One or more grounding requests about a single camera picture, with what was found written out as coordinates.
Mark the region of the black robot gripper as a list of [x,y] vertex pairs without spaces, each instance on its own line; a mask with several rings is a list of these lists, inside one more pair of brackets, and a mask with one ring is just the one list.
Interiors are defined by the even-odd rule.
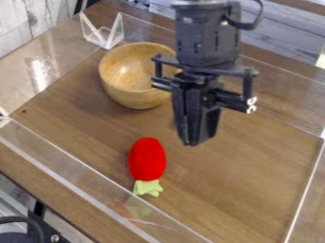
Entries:
[[[171,89],[178,135],[183,145],[197,146],[216,135],[220,107],[246,114],[257,110],[253,80],[258,70],[238,64],[238,44],[240,33],[256,29],[260,21],[241,20],[238,0],[175,0],[171,8],[177,56],[159,54],[153,58],[153,86]],[[242,79],[241,93],[213,86],[221,76]],[[199,88],[191,89],[186,97],[183,88],[194,87]]]

